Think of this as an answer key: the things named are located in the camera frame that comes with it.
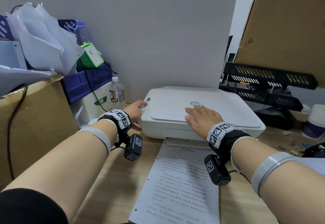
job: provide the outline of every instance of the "hand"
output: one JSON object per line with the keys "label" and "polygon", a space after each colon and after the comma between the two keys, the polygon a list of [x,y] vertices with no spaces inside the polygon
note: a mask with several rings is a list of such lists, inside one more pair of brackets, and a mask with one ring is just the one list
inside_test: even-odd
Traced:
{"label": "hand", "polygon": [[211,128],[224,120],[214,110],[206,107],[195,105],[194,108],[185,108],[185,111],[190,113],[192,117],[185,116],[186,122],[193,128],[193,131],[202,139],[206,140]]}
{"label": "hand", "polygon": [[[138,100],[132,104],[130,104],[129,106],[127,106],[126,108],[124,108],[124,112],[127,113],[130,117],[130,121],[131,123],[136,123],[142,116],[142,110],[139,108],[141,105],[147,105],[148,103],[142,100]],[[136,125],[132,125],[132,128],[136,131],[142,131],[142,129]]]}

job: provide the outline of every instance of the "person's left arm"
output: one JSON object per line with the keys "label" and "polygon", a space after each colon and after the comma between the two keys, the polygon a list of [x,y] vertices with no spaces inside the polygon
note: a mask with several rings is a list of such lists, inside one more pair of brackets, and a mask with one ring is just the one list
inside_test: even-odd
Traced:
{"label": "person's left arm", "polygon": [[[132,123],[139,120],[142,115],[140,105],[147,103],[139,100],[124,109]],[[117,138],[117,129],[112,122],[99,120],[90,127],[102,131],[113,146]],[[71,222],[94,184],[107,156],[107,148],[98,137],[90,132],[78,132],[35,162],[4,191],[16,188],[38,191],[54,200]]]}

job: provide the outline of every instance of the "hp logo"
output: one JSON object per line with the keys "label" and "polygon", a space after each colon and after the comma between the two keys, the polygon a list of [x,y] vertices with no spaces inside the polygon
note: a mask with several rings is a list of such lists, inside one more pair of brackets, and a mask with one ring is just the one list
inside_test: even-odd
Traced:
{"label": "hp logo", "polygon": [[192,106],[194,106],[194,105],[201,106],[201,103],[199,103],[199,102],[191,102],[190,104],[191,104]]}

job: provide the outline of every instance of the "black file rack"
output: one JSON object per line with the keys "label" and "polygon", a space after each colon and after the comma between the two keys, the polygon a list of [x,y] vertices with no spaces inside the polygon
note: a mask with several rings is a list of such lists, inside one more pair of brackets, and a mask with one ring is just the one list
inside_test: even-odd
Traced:
{"label": "black file rack", "polygon": [[289,130],[293,122],[288,110],[301,111],[303,105],[287,86],[314,90],[317,85],[311,74],[227,62],[219,89],[236,93],[245,101],[274,107],[280,115],[255,113],[265,125]]}

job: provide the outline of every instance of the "forearm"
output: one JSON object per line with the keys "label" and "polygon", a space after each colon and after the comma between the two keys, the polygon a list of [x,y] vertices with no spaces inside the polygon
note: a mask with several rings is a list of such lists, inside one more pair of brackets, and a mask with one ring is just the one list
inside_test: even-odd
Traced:
{"label": "forearm", "polygon": [[[258,166],[278,151],[252,138],[238,141],[232,157],[251,180]],[[260,195],[281,224],[323,223],[325,177],[307,166],[290,161],[280,165],[260,188]]]}
{"label": "forearm", "polygon": [[[111,145],[117,137],[113,123],[100,120],[90,127],[101,130]],[[105,144],[90,132],[78,132],[48,152],[4,190],[27,188],[53,199],[72,221],[107,158]]]}

